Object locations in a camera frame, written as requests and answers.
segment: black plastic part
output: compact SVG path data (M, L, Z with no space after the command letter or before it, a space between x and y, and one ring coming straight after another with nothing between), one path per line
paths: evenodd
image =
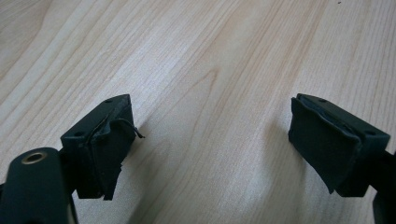
M4 187L4 184L1 184L0 185L0 201L1 201L1 196L3 194L3 187Z
M332 193L362 197L370 167L383 156L390 136L315 96L291 99L289 140Z
M386 195L377 193L373 201L375 224L396 223L396 202L389 200Z
M396 202L396 157L394 155L384 152L379 160L373 162L367 175L373 188L386 196L387 201Z
M68 189L81 199L111 200L136 132L129 95L99 104L61 137Z
M77 223L56 149L37 148L10 164L0 202L0 223Z

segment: wood grain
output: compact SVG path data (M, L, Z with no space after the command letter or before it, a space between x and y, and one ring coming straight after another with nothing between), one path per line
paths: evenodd
M147 138L80 223L374 223L289 143L290 97L396 136L395 28L393 0L0 1L0 178L130 93Z

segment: wooden table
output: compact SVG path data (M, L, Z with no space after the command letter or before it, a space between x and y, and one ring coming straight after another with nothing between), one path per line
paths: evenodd
M112 202L74 195L80 223L374 223L373 189L330 195L289 143L290 98L396 136L395 32L394 0L3 0L1 181L129 93L147 138Z

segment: screw hole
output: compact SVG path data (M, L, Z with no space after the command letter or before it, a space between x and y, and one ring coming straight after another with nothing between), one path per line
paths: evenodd
M29 164L33 164L33 163L42 161L46 157L47 157L47 153L45 153L45 152L35 152L35 153L32 153L32 154L26 156L25 158L23 158L22 163L29 165Z
M80 137L80 136L82 136L82 135L84 135L84 132L76 132L76 133L75 133L75 137Z
M369 134L369 135L375 135L375 132L373 132L373 131L364 131L364 132Z

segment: light wood surface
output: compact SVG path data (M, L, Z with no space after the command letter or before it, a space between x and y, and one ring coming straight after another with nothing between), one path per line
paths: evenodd
M394 0L3 0L0 180L130 93L147 138L80 223L374 223L373 189L330 195L289 143L290 98L396 136L395 28Z

